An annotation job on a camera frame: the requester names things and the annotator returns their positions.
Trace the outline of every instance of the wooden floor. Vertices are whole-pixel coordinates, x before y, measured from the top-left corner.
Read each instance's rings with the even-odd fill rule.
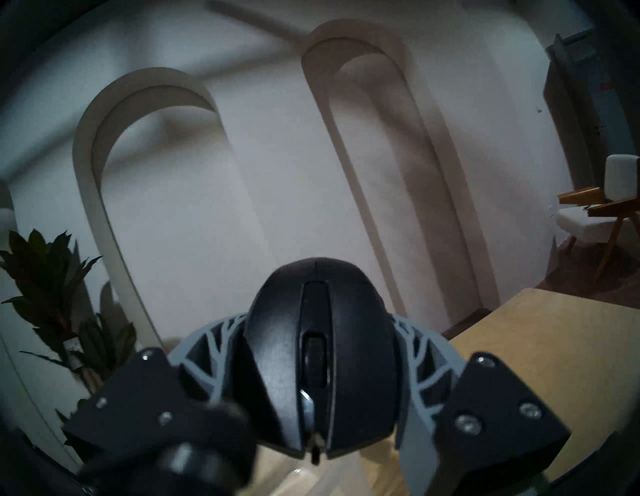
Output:
[[[624,307],[640,308],[640,261],[627,249],[616,246],[594,288],[591,278],[600,263],[603,244],[578,241],[571,254],[566,243],[558,248],[559,263],[538,286],[539,289],[581,296]]]

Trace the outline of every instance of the wooden table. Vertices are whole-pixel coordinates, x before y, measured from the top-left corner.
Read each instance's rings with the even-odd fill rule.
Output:
[[[526,289],[451,341],[503,360],[572,431],[545,471],[563,475],[621,429],[640,392],[640,310]],[[376,496],[407,496],[387,440],[362,451]]]

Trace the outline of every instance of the screw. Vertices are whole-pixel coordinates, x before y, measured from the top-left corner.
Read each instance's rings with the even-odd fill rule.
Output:
[[[528,419],[538,420],[542,417],[542,409],[535,403],[522,403],[520,413]]]
[[[171,422],[172,419],[173,419],[173,415],[171,414],[171,412],[162,412],[160,414],[160,417],[158,417],[158,422],[160,422],[161,426],[165,426],[169,422]]]
[[[488,356],[479,356],[476,358],[476,363],[482,365],[483,367],[487,367],[488,369],[495,367],[495,362],[489,358]]]
[[[463,414],[456,417],[456,427],[459,431],[464,432],[464,434],[477,436],[482,430],[482,423],[480,419],[473,415]]]

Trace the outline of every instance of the chair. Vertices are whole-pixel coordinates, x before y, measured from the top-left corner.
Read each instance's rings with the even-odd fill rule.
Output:
[[[593,285],[609,261],[622,228],[633,226],[640,236],[640,157],[610,155],[605,165],[604,191],[590,187],[558,195],[561,204],[578,205],[558,211],[558,227],[571,238],[566,254],[579,238],[590,243],[607,243]]]

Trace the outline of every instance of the black computer mouse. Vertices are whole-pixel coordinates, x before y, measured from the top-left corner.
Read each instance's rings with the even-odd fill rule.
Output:
[[[328,458],[393,431],[399,352],[392,320],[355,265],[314,258],[277,269],[256,295],[232,359],[232,397],[260,442]]]

